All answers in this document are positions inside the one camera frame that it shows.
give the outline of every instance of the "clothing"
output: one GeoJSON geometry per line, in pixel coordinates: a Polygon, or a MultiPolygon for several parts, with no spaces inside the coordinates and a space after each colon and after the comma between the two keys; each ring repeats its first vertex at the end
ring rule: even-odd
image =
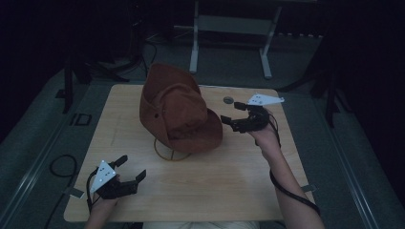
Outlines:
{"type": "Polygon", "coordinates": [[[142,229],[259,229],[258,221],[144,222],[142,229]]]}

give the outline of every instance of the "wooden tabletop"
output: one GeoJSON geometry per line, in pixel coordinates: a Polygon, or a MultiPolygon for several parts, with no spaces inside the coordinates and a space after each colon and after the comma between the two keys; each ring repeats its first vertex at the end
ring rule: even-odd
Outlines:
{"type": "MultiPolygon", "coordinates": [[[[111,221],[222,221],[281,219],[269,168],[249,134],[232,132],[224,125],[224,140],[217,149],[180,161],[160,158],[155,138],[139,121],[142,86],[112,88],[78,175],[75,188],[85,191],[89,174],[101,160],[128,161],[116,168],[121,181],[134,180],[143,170],[146,178],[138,193],[119,200],[111,221]]],[[[224,103],[225,96],[246,103],[254,94],[278,96],[273,90],[201,87],[207,107],[217,115],[246,118],[247,112],[224,103]]],[[[268,105],[279,124],[283,153],[299,183],[307,178],[281,104],[268,105]]],[[[158,150],[170,152],[157,143],[158,150]]],[[[70,198],[67,221],[86,221],[85,198],[70,198]]]]}

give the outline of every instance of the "brown hat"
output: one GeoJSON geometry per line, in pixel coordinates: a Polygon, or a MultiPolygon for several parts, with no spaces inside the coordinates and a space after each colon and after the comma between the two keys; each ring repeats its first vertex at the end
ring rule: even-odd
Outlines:
{"type": "Polygon", "coordinates": [[[139,117],[158,141],[177,152],[206,152],[223,140],[222,122],[207,109],[193,75],[173,66],[150,67],[139,117]]]}

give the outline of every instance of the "cowboy hat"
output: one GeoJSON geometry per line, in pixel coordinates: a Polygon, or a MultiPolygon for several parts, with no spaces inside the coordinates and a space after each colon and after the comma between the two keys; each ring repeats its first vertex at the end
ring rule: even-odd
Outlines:
{"type": "Polygon", "coordinates": [[[158,141],[177,152],[210,151],[223,140],[222,122],[206,107],[193,75],[173,66],[150,67],[139,118],[158,141]]]}

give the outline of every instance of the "person's right arm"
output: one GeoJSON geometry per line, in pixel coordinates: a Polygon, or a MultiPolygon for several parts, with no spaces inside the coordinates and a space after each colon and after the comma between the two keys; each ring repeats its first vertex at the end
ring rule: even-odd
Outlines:
{"type": "MultiPolygon", "coordinates": [[[[273,128],[268,124],[263,130],[251,132],[250,134],[260,146],[262,154],[279,184],[293,194],[308,199],[283,156],[273,128]]],[[[324,223],[315,210],[287,196],[277,188],[276,195],[288,229],[325,228],[324,223]]]]}

